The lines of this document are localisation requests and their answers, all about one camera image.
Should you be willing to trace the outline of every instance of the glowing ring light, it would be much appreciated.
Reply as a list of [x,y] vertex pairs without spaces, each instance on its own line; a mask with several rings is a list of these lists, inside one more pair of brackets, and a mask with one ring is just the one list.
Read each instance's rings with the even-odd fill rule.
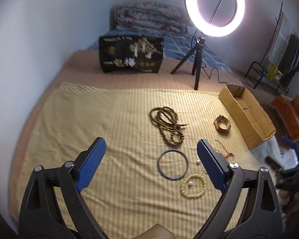
[[193,24],[204,34],[212,37],[223,37],[232,33],[241,23],[245,13],[245,0],[236,0],[236,15],[232,21],[224,26],[217,27],[207,23],[201,16],[197,0],[185,0],[186,9]]

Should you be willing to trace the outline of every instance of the black box with chinese characters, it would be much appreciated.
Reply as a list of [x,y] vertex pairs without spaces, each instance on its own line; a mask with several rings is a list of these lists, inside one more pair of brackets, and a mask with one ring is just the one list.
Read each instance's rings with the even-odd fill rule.
[[135,69],[158,73],[163,60],[163,38],[102,36],[99,44],[99,58],[103,72]]

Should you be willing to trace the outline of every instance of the folded blanket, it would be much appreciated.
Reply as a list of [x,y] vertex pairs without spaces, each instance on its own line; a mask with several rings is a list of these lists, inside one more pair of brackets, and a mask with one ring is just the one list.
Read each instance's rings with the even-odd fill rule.
[[184,9],[156,2],[124,4],[116,10],[115,19],[129,29],[161,34],[187,34],[187,25],[192,25]]

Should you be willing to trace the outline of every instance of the tripod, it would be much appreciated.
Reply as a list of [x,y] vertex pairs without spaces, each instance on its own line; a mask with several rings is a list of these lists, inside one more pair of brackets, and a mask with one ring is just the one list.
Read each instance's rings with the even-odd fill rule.
[[[220,4],[222,3],[223,0],[219,0],[216,9],[209,21],[211,24],[214,20],[214,17],[216,15],[216,12],[219,9]],[[173,71],[171,71],[171,74],[175,74],[176,71],[182,66],[182,64],[193,54],[193,52],[196,50],[196,55],[195,55],[195,61],[192,69],[192,75],[195,75],[196,72],[196,78],[195,78],[195,86],[194,89],[197,91],[198,90],[198,84],[199,84],[199,78],[201,75],[201,68],[202,68],[202,58],[203,58],[203,49],[205,45],[205,38],[203,36],[200,36],[198,39],[196,39],[196,45],[193,47],[186,55],[185,57],[179,62],[179,64],[174,68]]]

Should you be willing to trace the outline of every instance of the white wall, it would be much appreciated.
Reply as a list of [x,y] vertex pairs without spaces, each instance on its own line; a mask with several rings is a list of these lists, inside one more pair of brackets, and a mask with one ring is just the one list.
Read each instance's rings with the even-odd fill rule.
[[0,212],[8,223],[10,165],[29,113],[71,53],[108,31],[121,2],[0,1]]
[[[179,7],[184,6],[184,0],[150,0],[167,3]],[[273,34],[276,20],[279,16],[281,2],[283,11],[293,24],[299,35],[299,1],[298,0],[245,0],[246,13],[241,25],[230,35],[222,38],[206,39],[206,44],[219,57],[233,68],[246,72],[251,62],[262,59]],[[218,0],[201,0],[206,3],[205,11],[211,14]],[[228,19],[228,12],[232,11],[229,0],[221,5],[219,22]]]

